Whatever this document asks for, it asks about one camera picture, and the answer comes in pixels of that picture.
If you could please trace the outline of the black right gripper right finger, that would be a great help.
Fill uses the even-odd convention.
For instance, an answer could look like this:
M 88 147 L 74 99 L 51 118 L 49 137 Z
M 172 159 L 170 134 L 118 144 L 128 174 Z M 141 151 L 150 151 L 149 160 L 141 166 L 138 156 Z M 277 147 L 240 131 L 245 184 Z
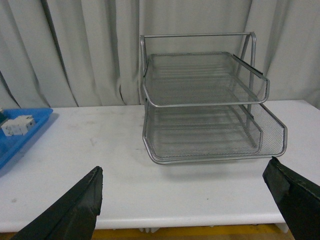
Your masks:
M 274 156 L 262 176 L 293 237 L 296 240 L 318 240 L 320 186 L 283 165 Z

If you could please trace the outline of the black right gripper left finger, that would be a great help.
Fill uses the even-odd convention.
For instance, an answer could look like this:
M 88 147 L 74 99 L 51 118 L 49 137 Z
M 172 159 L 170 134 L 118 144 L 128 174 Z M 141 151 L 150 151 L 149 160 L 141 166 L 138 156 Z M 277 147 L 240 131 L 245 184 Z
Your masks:
M 90 240 L 101 213 L 102 190 L 103 169 L 96 166 L 12 239 Z

